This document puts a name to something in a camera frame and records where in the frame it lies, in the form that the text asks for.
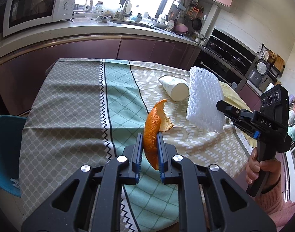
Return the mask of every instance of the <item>kettle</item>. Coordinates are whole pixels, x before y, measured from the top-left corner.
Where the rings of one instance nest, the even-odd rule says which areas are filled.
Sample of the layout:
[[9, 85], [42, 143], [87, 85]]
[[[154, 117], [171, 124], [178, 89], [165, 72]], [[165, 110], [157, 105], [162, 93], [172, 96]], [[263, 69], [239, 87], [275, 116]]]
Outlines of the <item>kettle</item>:
[[208, 43], [208, 39], [204, 36], [204, 35], [202, 35], [202, 34], [200, 34], [199, 35], [199, 45], [201, 45], [201, 46], [206, 46], [207, 45], [207, 43]]
[[93, 8], [93, 0], [75, 0], [73, 12], [90, 12]]

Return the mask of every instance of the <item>countertop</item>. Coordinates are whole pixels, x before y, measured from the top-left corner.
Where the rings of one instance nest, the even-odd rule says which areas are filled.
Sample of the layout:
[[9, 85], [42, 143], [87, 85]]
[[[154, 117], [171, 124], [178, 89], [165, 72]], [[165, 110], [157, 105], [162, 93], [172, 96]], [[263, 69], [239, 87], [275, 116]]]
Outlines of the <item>countertop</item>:
[[129, 24], [119, 24], [113, 22], [98, 21], [59, 21], [35, 26], [23, 31], [14, 33], [8, 37], [2, 38], [0, 35], [0, 58], [22, 47], [36, 44], [56, 38], [73, 37], [78, 35], [141, 35], [167, 40], [178, 41], [182, 43], [198, 46], [193, 40], [187, 37], [176, 35], [173, 32], [162, 29], [150, 29], [143, 26]]

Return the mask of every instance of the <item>hand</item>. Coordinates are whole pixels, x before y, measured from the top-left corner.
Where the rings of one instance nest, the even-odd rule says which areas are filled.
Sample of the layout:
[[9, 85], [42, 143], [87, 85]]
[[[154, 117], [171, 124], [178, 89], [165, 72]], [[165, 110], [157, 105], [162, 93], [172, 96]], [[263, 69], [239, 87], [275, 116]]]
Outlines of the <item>hand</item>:
[[281, 176], [281, 162], [277, 159], [269, 159], [265, 161], [258, 162], [257, 158], [257, 148], [254, 148], [252, 154], [249, 158], [249, 162], [246, 165], [246, 182], [248, 184], [252, 184], [254, 180], [258, 178], [259, 170], [263, 170], [265, 172], [270, 172], [269, 177], [267, 179], [267, 183], [265, 184], [263, 190], [275, 185], [280, 176]]

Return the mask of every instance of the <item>pink sleeve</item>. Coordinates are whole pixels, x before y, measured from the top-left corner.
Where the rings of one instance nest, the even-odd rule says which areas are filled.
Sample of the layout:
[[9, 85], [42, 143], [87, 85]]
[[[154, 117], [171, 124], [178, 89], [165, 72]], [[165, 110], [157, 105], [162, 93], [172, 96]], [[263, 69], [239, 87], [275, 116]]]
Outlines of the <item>pink sleeve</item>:
[[270, 216], [277, 228], [284, 226], [295, 213], [295, 202], [285, 202], [281, 181], [268, 193], [255, 198], [256, 203]]

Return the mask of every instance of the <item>teal chair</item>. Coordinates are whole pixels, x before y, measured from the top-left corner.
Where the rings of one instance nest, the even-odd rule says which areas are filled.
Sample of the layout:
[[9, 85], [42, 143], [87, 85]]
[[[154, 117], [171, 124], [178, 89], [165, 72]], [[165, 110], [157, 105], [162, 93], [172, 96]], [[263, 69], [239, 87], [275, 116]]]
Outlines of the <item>teal chair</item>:
[[22, 131], [27, 118], [0, 116], [0, 188], [21, 197], [20, 190], [12, 185], [10, 179], [19, 177]]

